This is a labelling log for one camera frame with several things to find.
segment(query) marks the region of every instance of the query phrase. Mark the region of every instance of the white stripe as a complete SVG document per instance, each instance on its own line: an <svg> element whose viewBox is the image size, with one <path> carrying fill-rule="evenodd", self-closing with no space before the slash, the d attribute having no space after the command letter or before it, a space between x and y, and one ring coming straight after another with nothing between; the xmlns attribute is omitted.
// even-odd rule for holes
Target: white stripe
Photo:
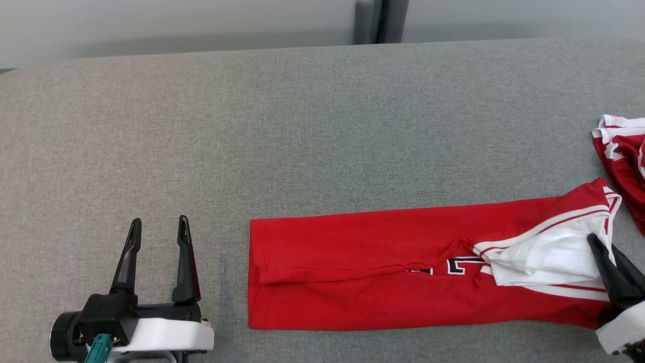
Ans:
<svg viewBox="0 0 645 363"><path fill-rule="evenodd" d="M611 189L609 189L607 187L604 187L603 189L607 189L607 190L609 190L611 192L611 194L606 194L605 195L605 198L607 198L607 202L609 203L610 207L611 207L612 203L614 202L614 200L616 201L616 204L609 211L609 218L608 218L608 222L607 222L607 231L606 231L607 232L607 242L609 243L609 245L611 245L613 243L613 241L612 241L613 240L613 217L616 216L616 212L618 212L618 208L620 207L620 204L622 203L622 196L620 196L619 194L617 194L616 192L614 192L613 190L611 190ZM610 260L614 264L616 264L616 261L613 258L613 253L610 253L609 256L610 256Z"/></svg>
<svg viewBox="0 0 645 363"><path fill-rule="evenodd" d="M594 138L602 138L602 144L608 144L614 136L636 136L645 134L645 128L633 128L633 129L603 129L598 128L594 129L591 132L591 135Z"/></svg>
<svg viewBox="0 0 645 363"><path fill-rule="evenodd" d="M602 120L607 126L618 127L645 127L645 118L624 118L612 115L602 115Z"/></svg>
<svg viewBox="0 0 645 363"><path fill-rule="evenodd" d="M557 295L568 298L584 298L587 300L609 301L609 296L607 295L607 293L594 290L572 289L569 287L553 285L531 285L522 287L525 289L537 291L538 293L545 293L549 295Z"/></svg>
<svg viewBox="0 0 645 363"><path fill-rule="evenodd" d="M608 143L609 141L611 141L611 139L609 139L607 142L605 142L605 135L602 133L602 131L605 129L605 126L606 126L605 116L607 115L602 115L600 117L600 122L598 122L598 127L596 129L591 130L591 135L593 136L593 138L597 139L599 137L602 137L602 143Z"/></svg>
<svg viewBox="0 0 645 363"><path fill-rule="evenodd" d="M637 161L637 165L639 166L639 171L640 171L640 176L645 179L645 165L643 165L643 152L645 152L645 140L643 140L643 144L640 146L639 149L639 158Z"/></svg>
<svg viewBox="0 0 645 363"><path fill-rule="evenodd" d="M599 212L599 211L604 211L607 213L609 216L609 207L606 205L593 205L591 207L583 208L583 209L576 209L574 211L568 211L566 213L558 214L555 217L551 217L544 222L540 223L539 225L536 225L535 227L529 229L528 231L520 234L519 236L509 238L507 240L501 240L501 241L486 241L486 242L479 242L478 244L475 244L473 248L473 252L476 255L481 255L482 251L491 248L491 247L510 247L518 242L521 242L531 236L534 236L538 234L541 230L550 227L553 224L562 222L564 220L568 220L570 218L582 216L583 214L591 213L591 212Z"/></svg>
<svg viewBox="0 0 645 363"><path fill-rule="evenodd" d="M492 276L493 275L493 268L490 267L489 265L482 266L482 269L479 272L485 273L485 274L488 274L488 275ZM574 284L567 284L567 285L580 286L580 287L595 287L597 289L604 289L604 285L602 284L602 282L596 282L596 281L576 282ZM546 286L546 287L556 287L557 289L554 290L555 292L560 291L561 289L567 289L566 287L552 286L552 285L530 285L530 286L522 286L522 287L526 287L526 288L532 287L531 290L538 291L537 288L544 287L544 286ZM548 294L550 293L548 291L539 291L539 292L548 293ZM570 296L571 294L567 294L567 295L560 295L560 294L553 294L553 293L550 293L550 294L551 295L558 295L558 296L576 297L576 296Z"/></svg>
<svg viewBox="0 0 645 363"><path fill-rule="evenodd" d="M477 257L477 256L455 256L455 257L452 257L450 259L451 260L458 260L460 258L479 258L479 257Z"/></svg>

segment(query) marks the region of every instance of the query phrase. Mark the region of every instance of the white wall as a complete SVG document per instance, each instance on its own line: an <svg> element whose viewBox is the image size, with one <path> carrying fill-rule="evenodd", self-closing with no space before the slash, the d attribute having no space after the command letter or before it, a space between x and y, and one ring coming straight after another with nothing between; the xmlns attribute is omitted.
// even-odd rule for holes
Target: white wall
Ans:
<svg viewBox="0 0 645 363"><path fill-rule="evenodd" d="M348 45L354 0L1 0L0 68L56 59Z"/></svg>
<svg viewBox="0 0 645 363"><path fill-rule="evenodd" d="M551 36L645 40L644 0L410 0L404 42Z"/></svg>

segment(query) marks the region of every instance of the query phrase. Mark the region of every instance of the folded jersey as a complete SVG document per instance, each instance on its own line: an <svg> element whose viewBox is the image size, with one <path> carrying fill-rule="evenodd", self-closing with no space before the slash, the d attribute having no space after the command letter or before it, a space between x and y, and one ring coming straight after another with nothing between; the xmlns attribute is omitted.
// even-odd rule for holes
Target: folded jersey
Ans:
<svg viewBox="0 0 645 363"><path fill-rule="evenodd" d="M645 234L645 118L602 115L591 134L604 168Z"/></svg>
<svg viewBox="0 0 645 363"><path fill-rule="evenodd" d="M586 236L610 247L619 205L597 179L549 198L252 220L249 326L595 329L608 296Z"/></svg>

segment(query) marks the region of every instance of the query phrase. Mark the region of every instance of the gray table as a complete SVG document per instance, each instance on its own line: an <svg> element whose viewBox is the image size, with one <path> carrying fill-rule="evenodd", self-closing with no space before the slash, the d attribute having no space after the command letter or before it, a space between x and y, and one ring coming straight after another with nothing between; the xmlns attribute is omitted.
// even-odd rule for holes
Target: gray table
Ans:
<svg viewBox="0 0 645 363"><path fill-rule="evenodd" d="M605 176L603 113L645 115L645 45L513 40L55 63L0 76L0 357L47 362L143 220L141 303L190 219L215 351L193 362L610 362L556 324L251 331L250 218L501 202ZM626 210L615 243L645 267Z"/></svg>

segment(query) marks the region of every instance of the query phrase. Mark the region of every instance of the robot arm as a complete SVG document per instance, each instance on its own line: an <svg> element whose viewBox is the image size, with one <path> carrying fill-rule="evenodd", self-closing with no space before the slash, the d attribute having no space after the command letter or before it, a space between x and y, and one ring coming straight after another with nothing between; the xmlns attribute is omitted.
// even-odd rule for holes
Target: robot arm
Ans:
<svg viewBox="0 0 645 363"><path fill-rule="evenodd" d="M587 236L611 306L600 316L596 335L609 354L624 353L636 363L645 363L645 276L615 246L609 251L595 234Z"/></svg>
<svg viewBox="0 0 645 363"><path fill-rule="evenodd" d="M82 311L58 317L50 335L52 356L60 362L166 358L188 363L189 354L212 350L215 333L197 305L201 295L186 216L179 217L177 244L179 267L172 303L138 305L134 284L141 220L132 221L109 293L93 294Z"/></svg>

